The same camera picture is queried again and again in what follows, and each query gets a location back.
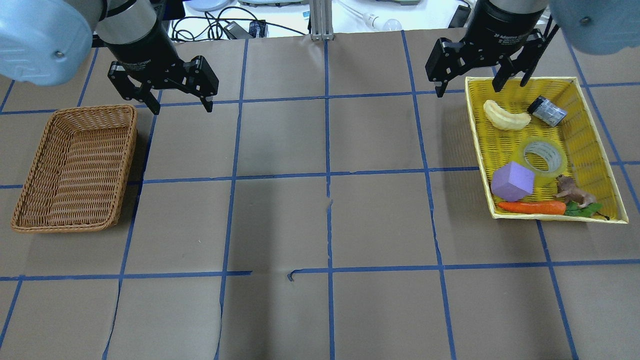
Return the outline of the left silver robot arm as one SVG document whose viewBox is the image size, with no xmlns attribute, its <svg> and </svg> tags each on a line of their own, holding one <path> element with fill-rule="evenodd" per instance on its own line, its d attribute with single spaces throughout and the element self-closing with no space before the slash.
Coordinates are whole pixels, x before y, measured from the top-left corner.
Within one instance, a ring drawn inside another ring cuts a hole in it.
<svg viewBox="0 0 640 360">
<path fill-rule="evenodd" d="M 182 60 L 172 43 L 164 0 L 3 0 L 1 74 L 16 82 L 66 84 L 99 39 L 112 53 L 107 77 L 123 100 L 154 114 L 153 91 L 176 90 L 213 111 L 219 80 L 203 55 Z"/>
</svg>

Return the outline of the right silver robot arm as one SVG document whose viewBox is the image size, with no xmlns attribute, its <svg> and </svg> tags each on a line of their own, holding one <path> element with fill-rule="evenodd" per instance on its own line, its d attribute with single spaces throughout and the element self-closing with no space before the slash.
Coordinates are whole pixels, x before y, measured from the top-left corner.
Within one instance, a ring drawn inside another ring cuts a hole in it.
<svg viewBox="0 0 640 360">
<path fill-rule="evenodd" d="M 499 66 L 496 92 L 519 73 L 525 87 L 558 30 L 587 54 L 638 47 L 639 11 L 637 0 L 478 0 L 462 39 L 434 44 L 427 78 L 440 98 L 451 80 L 475 68 Z"/>
</svg>

